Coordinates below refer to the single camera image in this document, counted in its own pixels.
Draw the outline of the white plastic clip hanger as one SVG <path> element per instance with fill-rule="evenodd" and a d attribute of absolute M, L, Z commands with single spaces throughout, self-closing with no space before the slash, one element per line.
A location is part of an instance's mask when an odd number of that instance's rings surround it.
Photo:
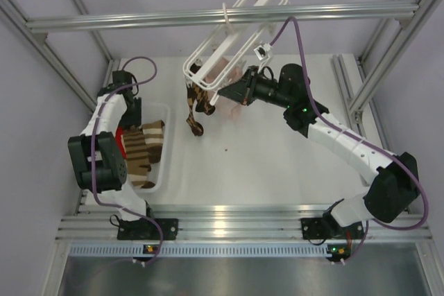
<path fill-rule="evenodd" d="M 244 56 L 248 52 L 254 53 L 253 49 L 259 44 L 270 44 L 261 41 L 261 37 L 266 31 L 273 33 L 275 30 L 275 24 L 270 19 L 260 19 L 257 27 L 251 28 L 248 23 L 235 22 L 234 15 L 228 12 L 229 9 L 245 10 L 249 5 L 257 9 L 262 6 L 285 6 L 287 4 L 289 4 L 289 0 L 236 0 L 230 8 L 223 5 L 222 22 L 216 25 L 216 28 L 185 60 L 182 66 L 186 86 L 189 83 L 194 83 L 207 92 L 216 89 L 236 65 L 245 65 Z M 228 66 L 221 72 L 215 83 L 206 84 L 204 77 L 221 58 L 229 59 Z M 271 59 L 264 62 L 258 60 L 259 69 L 263 69 Z"/>

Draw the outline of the brown beige striped sock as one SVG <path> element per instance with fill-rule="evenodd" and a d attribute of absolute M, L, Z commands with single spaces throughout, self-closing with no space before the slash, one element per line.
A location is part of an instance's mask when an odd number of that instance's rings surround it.
<path fill-rule="evenodd" d="M 142 130 L 140 128 L 124 130 L 123 146 L 126 153 L 128 177 L 134 187 L 152 189 L 155 183 L 148 179 L 151 163 Z"/>

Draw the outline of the brown yellow argyle sock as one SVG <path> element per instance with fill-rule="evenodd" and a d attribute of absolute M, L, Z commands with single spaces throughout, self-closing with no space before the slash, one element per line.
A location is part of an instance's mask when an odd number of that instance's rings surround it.
<path fill-rule="evenodd" d="M 201 89 L 194 83 L 187 84 L 187 104 L 189 108 L 189 115 L 186 123 L 191 129 L 195 137 L 201 137 L 204 134 L 203 126 L 195 119 L 194 112 L 203 113 L 206 116 L 211 116 L 215 111 L 215 106 L 210 104 L 208 92 Z"/>

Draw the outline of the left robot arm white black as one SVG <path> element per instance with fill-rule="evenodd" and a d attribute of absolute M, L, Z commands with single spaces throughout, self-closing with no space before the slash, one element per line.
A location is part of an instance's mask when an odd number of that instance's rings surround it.
<path fill-rule="evenodd" d="M 156 233 L 157 223 L 148 203 L 135 192 L 123 158 L 117 130 L 142 124 L 142 100 L 133 87 L 138 83 L 128 71 L 112 73 L 112 82 L 99 91 L 97 106 L 87 127 L 67 143 L 80 189 L 89 191 L 102 207 L 116 209 L 121 219 L 133 222 L 141 238 Z"/>

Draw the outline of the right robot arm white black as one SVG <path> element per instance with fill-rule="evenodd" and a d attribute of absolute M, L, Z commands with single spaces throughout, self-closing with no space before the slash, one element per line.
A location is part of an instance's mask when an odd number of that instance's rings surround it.
<path fill-rule="evenodd" d="M 354 168 L 369 185 L 367 192 L 335 202 L 321 218 L 325 233 L 340 238 L 349 226 L 368 220 L 392 223 L 419 195 L 416 159 L 394 155 L 372 145 L 342 125 L 322 104 L 310 99 L 303 67 L 286 64 L 280 77 L 267 78 L 256 66 L 219 96 L 248 106 L 264 101 L 284 108 L 284 120 L 294 131 L 316 142 Z"/>

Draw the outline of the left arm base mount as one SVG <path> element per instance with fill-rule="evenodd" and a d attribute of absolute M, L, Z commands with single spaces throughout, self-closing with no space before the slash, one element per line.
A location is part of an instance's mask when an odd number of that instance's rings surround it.
<path fill-rule="evenodd" d="M 179 220 L 176 218 L 156 218 L 155 222 L 162 230 L 165 241 L 176 240 Z M 117 227 L 117 239 L 120 241 L 159 241 L 158 228 L 146 219 L 125 221 L 116 215 L 110 217 L 111 225 Z"/>

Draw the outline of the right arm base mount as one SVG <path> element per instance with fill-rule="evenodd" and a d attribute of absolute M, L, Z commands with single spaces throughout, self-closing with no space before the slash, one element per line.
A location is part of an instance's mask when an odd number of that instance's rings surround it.
<path fill-rule="evenodd" d="M 301 218 L 300 219 L 302 237 L 306 241 L 312 240 L 327 240 L 330 237 L 323 219 L 320 217 L 315 218 Z"/>

